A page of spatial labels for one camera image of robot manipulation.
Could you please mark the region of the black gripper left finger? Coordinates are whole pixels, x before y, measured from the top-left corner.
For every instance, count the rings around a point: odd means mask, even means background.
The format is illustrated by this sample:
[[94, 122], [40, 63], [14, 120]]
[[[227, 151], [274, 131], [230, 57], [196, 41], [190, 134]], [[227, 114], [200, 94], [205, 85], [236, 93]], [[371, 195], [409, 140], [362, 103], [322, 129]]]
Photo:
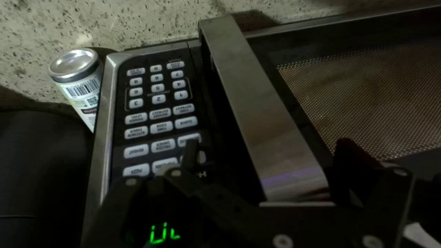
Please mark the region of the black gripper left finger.
[[185, 155], [182, 159], [182, 169], [189, 174], [197, 173], [197, 160], [198, 160], [198, 141], [187, 140]]

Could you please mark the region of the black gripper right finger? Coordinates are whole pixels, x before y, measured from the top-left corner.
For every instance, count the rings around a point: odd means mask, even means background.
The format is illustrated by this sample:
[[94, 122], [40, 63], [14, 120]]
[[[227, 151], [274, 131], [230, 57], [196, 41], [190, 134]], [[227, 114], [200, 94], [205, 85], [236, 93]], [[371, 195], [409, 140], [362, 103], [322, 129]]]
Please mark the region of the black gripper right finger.
[[390, 169], [353, 140], [342, 138], [328, 167], [331, 199], [343, 207], [372, 207], [384, 199], [386, 181], [391, 176]]

